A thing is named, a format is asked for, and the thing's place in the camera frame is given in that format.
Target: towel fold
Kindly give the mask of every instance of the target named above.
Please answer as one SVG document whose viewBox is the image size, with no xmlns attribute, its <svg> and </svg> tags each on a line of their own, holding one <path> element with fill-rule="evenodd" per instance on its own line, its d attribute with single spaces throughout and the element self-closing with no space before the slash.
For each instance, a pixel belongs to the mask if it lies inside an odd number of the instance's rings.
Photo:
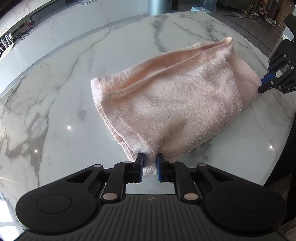
<svg viewBox="0 0 296 241">
<path fill-rule="evenodd" d="M 167 52 L 91 81 L 98 112 L 130 161 L 157 152 L 175 161 L 208 141 L 251 103 L 261 85 L 232 38 Z"/>
</svg>

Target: metal cylinder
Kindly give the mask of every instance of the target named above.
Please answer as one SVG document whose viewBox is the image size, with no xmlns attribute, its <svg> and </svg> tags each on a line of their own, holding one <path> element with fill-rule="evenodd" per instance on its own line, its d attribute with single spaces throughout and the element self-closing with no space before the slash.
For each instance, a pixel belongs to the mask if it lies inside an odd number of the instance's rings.
<svg viewBox="0 0 296 241">
<path fill-rule="evenodd" d="M 148 4 L 149 16 L 169 13 L 172 10 L 172 0 L 149 0 Z"/>
</svg>

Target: marble table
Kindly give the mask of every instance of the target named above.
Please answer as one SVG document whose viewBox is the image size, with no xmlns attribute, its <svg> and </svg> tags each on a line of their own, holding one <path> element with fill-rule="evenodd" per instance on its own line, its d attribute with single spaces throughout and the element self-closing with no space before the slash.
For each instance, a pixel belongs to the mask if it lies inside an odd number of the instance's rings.
<svg viewBox="0 0 296 241">
<path fill-rule="evenodd" d="M 166 51 L 224 37 L 232 37 L 238 55 L 260 77 L 265 75 L 267 57 L 202 12 L 127 21 L 48 57 L 0 100 L 0 188 L 6 200 L 14 207 L 34 188 L 96 163 L 110 168 L 127 160 L 95 108 L 91 79 Z M 228 128 L 181 161 L 189 167 L 205 162 L 264 184 L 287 140 L 295 101 L 296 93 L 282 95 L 271 90 L 259 95 Z M 145 187 L 152 190 L 156 176 L 147 180 Z"/>
</svg>

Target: tangled wires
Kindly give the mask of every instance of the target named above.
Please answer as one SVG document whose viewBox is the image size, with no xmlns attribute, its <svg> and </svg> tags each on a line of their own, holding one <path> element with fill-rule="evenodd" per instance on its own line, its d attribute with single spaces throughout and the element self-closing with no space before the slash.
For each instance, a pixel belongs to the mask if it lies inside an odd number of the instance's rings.
<svg viewBox="0 0 296 241">
<path fill-rule="evenodd" d="M 33 24 L 30 26 L 27 26 L 26 28 L 24 28 L 22 31 L 19 28 L 18 33 L 17 33 L 17 39 L 25 39 L 26 37 L 29 36 L 29 33 L 32 29 L 36 28 L 39 24 L 40 18 L 35 18 L 35 20 L 33 21 Z"/>
</svg>

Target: silver screw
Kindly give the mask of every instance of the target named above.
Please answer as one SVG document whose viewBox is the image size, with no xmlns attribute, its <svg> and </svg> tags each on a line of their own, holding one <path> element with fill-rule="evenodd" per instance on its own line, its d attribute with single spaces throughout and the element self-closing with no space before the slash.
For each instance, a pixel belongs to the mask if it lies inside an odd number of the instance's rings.
<svg viewBox="0 0 296 241">
<path fill-rule="evenodd" d="M 184 198 L 185 198 L 186 200 L 193 201 L 193 200 L 198 199 L 198 195 L 195 194 L 195 193 L 186 193 L 186 194 L 184 195 Z"/>
<path fill-rule="evenodd" d="M 103 195 L 103 198 L 104 198 L 105 200 L 111 201 L 111 200 L 116 199 L 116 198 L 117 198 L 117 195 L 116 195 L 116 193 L 108 192 L 108 193 L 105 193 L 105 194 Z"/>
</svg>

